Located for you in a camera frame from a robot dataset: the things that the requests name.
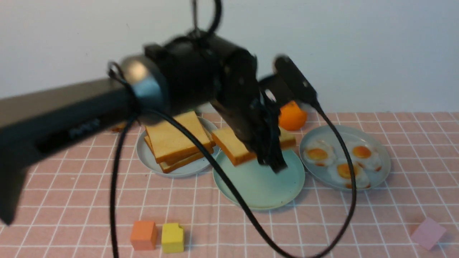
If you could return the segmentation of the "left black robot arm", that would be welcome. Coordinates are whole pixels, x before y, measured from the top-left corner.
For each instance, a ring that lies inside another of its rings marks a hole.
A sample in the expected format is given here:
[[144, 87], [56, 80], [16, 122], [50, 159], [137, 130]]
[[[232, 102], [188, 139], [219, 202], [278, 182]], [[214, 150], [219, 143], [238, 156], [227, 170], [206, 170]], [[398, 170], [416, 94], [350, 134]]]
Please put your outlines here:
[[1, 221], [13, 223], [28, 168], [128, 119], [156, 125], [210, 103], [254, 153], [278, 173], [287, 167], [277, 136], [279, 109], [257, 81], [257, 59], [198, 30], [144, 47], [121, 73], [1, 100]]

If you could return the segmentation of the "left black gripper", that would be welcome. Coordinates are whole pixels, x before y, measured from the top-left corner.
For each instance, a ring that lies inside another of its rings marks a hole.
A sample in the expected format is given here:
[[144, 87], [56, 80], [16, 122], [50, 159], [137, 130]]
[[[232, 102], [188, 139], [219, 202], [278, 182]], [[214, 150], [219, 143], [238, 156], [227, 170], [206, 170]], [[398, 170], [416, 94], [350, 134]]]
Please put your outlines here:
[[280, 146], [276, 102], [261, 90], [257, 59], [248, 50], [216, 35], [194, 33], [144, 47], [165, 83], [171, 115], [210, 103], [236, 137], [274, 173], [287, 168]]

